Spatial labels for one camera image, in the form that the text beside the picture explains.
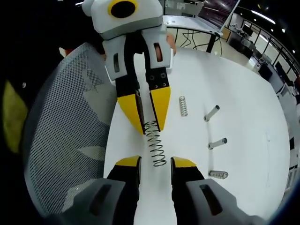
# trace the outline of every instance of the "mesh chair back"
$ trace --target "mesh chair back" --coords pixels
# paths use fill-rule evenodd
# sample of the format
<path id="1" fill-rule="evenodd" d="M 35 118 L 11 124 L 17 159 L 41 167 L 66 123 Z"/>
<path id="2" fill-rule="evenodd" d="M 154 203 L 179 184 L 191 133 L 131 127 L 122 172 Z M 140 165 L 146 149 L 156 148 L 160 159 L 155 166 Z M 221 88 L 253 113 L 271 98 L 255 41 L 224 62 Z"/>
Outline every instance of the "mesh chair back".
<path id="1" fill-rule="evenodd" d="M 103 177 L 116 91 L 97 51 L 85 43 L 48 78 L 24 126 L 24 176 L 41 216 L 59 214 Z"/>

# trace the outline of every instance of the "yellow cushion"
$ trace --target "yellow cushion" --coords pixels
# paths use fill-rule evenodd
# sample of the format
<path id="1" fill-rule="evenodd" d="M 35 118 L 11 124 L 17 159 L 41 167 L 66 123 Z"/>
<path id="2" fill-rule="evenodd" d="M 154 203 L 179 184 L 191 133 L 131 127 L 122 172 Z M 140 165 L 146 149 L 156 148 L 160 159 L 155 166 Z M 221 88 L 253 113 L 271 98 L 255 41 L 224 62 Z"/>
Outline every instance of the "yellow cushion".
<path id="1" fill-rule="evenodd" d="M 9 81 L 4 88 L 2 110 L 6 144 L 13 153 L 18 153 L 28 109 Z"/>

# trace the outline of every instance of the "black cable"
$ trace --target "black cable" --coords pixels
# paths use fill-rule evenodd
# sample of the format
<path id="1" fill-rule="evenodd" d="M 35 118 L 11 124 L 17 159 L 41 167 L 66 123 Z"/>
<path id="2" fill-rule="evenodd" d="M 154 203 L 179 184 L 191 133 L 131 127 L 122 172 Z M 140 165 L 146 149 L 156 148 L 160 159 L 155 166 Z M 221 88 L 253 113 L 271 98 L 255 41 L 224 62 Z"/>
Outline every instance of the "black cable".
<path id="1" fill-rule="evenodd" d="M 193 49 L 197 49 L 197 47 L 200 47 L 200 46 L 203 46 L 203 45 L 208 45 L 208 44 L 209 44 L 209 43 L 201 44 L 201 45 L 196 45 Z"/>
<path id="2" fill-rule="evenodd" d="M 177 31 L 176 31 L 176 36 L 175 36 L 175 44 L 176 44 L 176 41 L 177 41 L 178 30 L 179 30 L 179 28 L 177 28 Z"/>
<path id="3" fill-rule="evenodd" d="M 192 40 L 193 40 L 194 46 L 196 46 L 196 43 L 195 43 L 195 40 L 194 40 L 194 32 L 192 34 Z"/>
<path id="4" fill-rule="evenodd" d="M 184 45 L 187 41 L 190 42 L 189 44 L 192 43 L 192 42 L 190 41 L 190 39 L 188 39 L 188 36 L 189 36 L 189 30 L 187 30 L 187 33 L 182 33 L 182 35 L 186 38 L 186 41 L 182 43 L 182 45 L 180 46 L 180 48 L 183 47 L 183 45 Z"/>
<path id="5" fill-rule="evenodd" d="M 220 57 L 222 57 L 223 50 L 222 50 L 222 43 L 221 43 L 221 39 L 220 38 L 219 38 L 219 42 L 220 42 L 220 48 L 221 48 L 221 55 L 220 55 Z"/>
<path id="6" fill-rule="evenodd" d="M 190 30 L 187 30 L 187 33 L 182 33 L 182 35 L 186 38 L 186 41 L 180 46 L 182 48 L 185 48 L 185 47 L 189 46 L 192 43 L 191 40 L 188 38 L 189 35 L 190 35 L 189 31 Z M 194 30 L 191 30 L 191 31 L 192 31 L 192 40 L 194 42 L 194 45 L 196 45 L 195 40 L 194 40 L 194 34 L 201 33 L 201 31 L 194 31 Z"/>

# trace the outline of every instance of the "coil spring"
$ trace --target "coil spring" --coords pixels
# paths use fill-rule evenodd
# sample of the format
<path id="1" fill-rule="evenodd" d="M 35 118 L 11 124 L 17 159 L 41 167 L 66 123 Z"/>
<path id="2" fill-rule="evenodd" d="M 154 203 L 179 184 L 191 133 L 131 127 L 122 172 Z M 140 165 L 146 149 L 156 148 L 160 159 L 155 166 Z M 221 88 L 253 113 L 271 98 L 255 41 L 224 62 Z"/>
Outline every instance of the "coil spring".
<path id="1" fill-rule="evenodd" d="M 225 171 L 216 171 L 216 170 L 211 170 L 208 173 L 209 176 L 219 178 L 219 179 L 225 179 L 228 177 L 228 173 Z"/>
<path id="2" fill-rule="evenodd" d="M 188 108 L 187 108 L 187 103 L 186 103 L 186 97 L 184 97 L 184 96 L 179 97 L 179 106 L 180 106 L 181 116 L 187 116 Z"/>
<path id="3" fill-rule="evenodd" d="M 165 161 L 165 151 L 162 150 L 163 145 L 161 144 L 161 140 L 159 139 L 160 135 L 156 121 L 150 121 L 145 123 L 144 125 L 146 136 L 149 137 L 147 141 L 152 143 L 149 145 L 149 147 L 152 148 L 150 152 L 154 153 L 154 155 L 152 155 L 151 157 L 156 158 L 153 160 L 153 166 L 165 165 L 167 163 L 167 161 Z"/>

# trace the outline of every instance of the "metal pin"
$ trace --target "metal pin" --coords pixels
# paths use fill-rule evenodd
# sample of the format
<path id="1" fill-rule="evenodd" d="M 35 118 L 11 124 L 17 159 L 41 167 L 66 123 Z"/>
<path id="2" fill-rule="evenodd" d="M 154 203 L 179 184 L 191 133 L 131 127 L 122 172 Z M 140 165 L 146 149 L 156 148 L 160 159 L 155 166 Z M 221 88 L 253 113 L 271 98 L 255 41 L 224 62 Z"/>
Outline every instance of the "metal pin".
<path id="1" fill-rule="evenodd" d="M 211 170 L 208 172 L 208 175 L 211 177 L 219 178 L 219 179 L 226 179 L 228 177 L 228 173 L 225 171 L 216 171 Z"/>
<path id="2" fill-rule="evenodd" d="M 220 146 L 220 145 L 226 144 L 226 143 L 227 143 L 227 138 L 222 138 L 221 140 L 218 140 L 217 142 L 208 143 L 208 148 L 213 149 L 217 146 Z"/>
<path id="3" fill-rule="evenodd" d="M 206 116 L 204 116 L 204 121 L 208 122 L 211 117 L 216 114 L 217 111 L 219 111 L 220 107 L 218 105 L 216 105 L 211 111 L 210 113 L 208 113 Z"/>

